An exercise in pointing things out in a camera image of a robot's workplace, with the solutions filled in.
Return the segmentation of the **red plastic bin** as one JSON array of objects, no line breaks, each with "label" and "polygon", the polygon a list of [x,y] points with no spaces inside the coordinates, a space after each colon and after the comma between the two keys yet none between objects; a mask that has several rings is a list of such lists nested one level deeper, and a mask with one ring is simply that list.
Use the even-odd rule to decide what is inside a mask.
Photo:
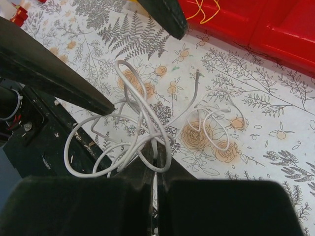
[{"label": "red plastic bin", "polygon": [[256,46],[260,19],[267,0],[180,0],[188,23],[195,30],[242,46]]},{"label": "red plastic bin", "polygon": [[268,0],[250,47],[284,65],[315,75],[315,2]]}]

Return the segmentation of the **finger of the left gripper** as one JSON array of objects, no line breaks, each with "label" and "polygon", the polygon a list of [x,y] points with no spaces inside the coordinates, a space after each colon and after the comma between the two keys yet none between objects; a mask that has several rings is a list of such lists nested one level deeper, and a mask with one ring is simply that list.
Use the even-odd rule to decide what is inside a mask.
[{"label": "finger of the left gripper", "polygon": [[181,40],[188,22],[177,0],[138,0],[152,18],[172,37]]},{"label": "finger of the left gripper", "polygon": [[13,22],[0,19],[0,75],[105,116],[115,106]]}]

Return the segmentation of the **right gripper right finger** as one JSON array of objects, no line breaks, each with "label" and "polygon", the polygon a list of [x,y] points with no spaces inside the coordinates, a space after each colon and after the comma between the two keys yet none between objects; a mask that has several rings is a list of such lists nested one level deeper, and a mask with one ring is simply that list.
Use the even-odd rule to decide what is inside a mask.
[{"label": "right gripper right finger", "polygon": [[197,179],[176,160],[157,175],[161,236],[305,236],[288,194],[265,180]]}]

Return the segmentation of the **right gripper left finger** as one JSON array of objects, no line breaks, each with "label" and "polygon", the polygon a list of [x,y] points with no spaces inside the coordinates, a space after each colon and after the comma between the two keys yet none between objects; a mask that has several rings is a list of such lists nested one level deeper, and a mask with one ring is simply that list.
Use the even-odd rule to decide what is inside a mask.
[{"label": "right gripper left finger", "polygon": [[137,158],[116,175],[27,177],[0,214],[3,236],[148,236],[154,172]]}]

